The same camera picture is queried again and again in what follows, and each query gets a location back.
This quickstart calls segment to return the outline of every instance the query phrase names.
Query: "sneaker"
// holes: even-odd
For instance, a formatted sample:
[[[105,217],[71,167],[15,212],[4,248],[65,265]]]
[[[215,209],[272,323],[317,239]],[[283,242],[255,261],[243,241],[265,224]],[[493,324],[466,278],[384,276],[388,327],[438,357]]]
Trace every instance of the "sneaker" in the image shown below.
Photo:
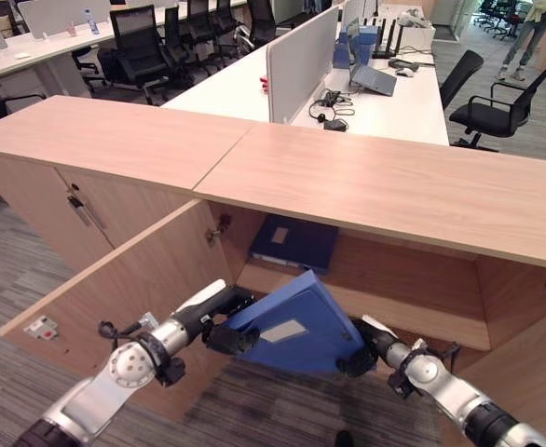
[[[507,79],[507,67],[500,67],[500,70],[498,71],[498,74],[497,74],[497,79],[499,81]]]
[[[517,70],[515,70],[515,73],[512,74],[512,79],[515,79],[516,81],[524,82],[526,80],[524,69],[520,67]]]

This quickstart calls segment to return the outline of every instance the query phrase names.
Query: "blue binder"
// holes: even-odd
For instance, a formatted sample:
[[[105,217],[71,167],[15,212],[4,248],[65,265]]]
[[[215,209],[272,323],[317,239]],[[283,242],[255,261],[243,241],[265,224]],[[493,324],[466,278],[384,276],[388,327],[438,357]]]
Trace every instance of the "blue binder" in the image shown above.
[[[241,359],[296,373],[333,373],[364,343],[348,316],[312,271],[238,312],[226,325],[258,328],[261,337]]]

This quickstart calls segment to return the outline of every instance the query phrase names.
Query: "person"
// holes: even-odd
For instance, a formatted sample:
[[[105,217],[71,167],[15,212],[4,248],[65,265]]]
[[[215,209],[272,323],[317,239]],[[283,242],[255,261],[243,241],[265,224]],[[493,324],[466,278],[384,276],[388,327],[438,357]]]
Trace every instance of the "person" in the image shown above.
[[[522,26],[522,31],[515,39],[512,47],[509,49],[503,65],[500,67],[500,70],[497,74],[497,79],[503,80],[507,77],[509,70],[509,64],[512,62],[515,57],[515,53],[519,51],[519,48],[527,40],[527,38],[532,34],[529,43],[527,44],[526,51],[522,56],[522,59],[519,61],[519,66],[515,73],[512,75],[512,78],[517,81],[525,81],[525,68],[529,60],[532,58],[532,54],[536,49],[540,39],[544,36],[546,32],[546,0],[532,0],[532,8],[530,8],[527,13],[526,20]]]

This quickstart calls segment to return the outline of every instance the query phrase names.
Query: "computer mouse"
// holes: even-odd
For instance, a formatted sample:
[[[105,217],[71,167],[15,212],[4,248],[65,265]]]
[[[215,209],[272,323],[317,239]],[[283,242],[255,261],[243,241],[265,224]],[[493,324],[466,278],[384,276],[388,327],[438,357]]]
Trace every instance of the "computer mouse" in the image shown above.
[[[414,77],[414,72],[410,68],[400,68],[395,72],[397,76]]]

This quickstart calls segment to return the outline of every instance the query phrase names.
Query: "jeans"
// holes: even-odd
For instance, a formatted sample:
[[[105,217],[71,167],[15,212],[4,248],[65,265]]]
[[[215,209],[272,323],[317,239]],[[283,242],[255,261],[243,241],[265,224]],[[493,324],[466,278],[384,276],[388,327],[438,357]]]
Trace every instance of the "jeans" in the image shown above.
[[[519,51],[519,48],[526,41],[527,37],[530,35],[530,33],[532,33],[532,31],[534,33],[532,34],[529,44],[527,44],[524,56],[522,56],[522,59],[519,61],[520,66],[527,65],[527,63],[532,58],[532,54],[534,54],[534,50],[538,46],[540,39],[544,36],[544,33],[546,32],[546,23],[543,23],[541,21],[524,22],[522,31],[519,33],[517,39],[513,43],[512,47],[509,49],[509,53],[507,53],[507,57],[505,58],[505,61],[503,61],[503,65],[509,65],[509,63],[515,57],[515,53]]]

